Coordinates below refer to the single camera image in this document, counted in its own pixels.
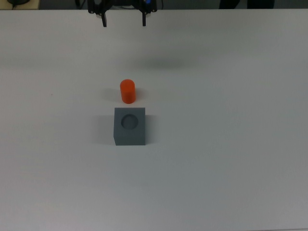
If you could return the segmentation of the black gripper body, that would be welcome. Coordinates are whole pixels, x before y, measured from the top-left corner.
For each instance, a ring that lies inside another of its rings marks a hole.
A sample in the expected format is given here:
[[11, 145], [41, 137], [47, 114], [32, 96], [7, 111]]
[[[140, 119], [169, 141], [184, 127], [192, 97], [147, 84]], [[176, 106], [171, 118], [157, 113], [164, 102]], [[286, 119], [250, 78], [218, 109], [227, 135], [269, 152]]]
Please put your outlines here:
[[144, 0], [110, 0], [111, 5], [143, 5]]

